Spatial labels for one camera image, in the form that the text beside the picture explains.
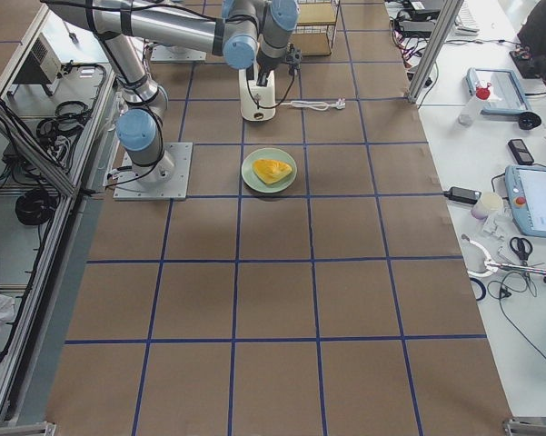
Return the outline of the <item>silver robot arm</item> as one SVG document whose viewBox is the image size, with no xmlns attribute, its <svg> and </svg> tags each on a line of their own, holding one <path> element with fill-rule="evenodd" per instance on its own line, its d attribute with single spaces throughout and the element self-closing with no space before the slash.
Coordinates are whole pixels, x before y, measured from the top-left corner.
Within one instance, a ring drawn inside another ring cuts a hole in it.
<svg viewBox="0 0 546 436">
<path fill-rule="evenodd" d="M 275 111 L 274 70 L 292 54 L 298 18 L 295 1 L 225 1 L 218 17 L 171 1 L 49 1 L 47 7 L 70 25 L 90 32 L 119 81 L 123 98 L 155 118 L 175 87 L 175 65 L 137 52 L 134 40 L 221 57 L 241 74 L 240 96 L 252 99 L 262 119 Z"/>
</svg>

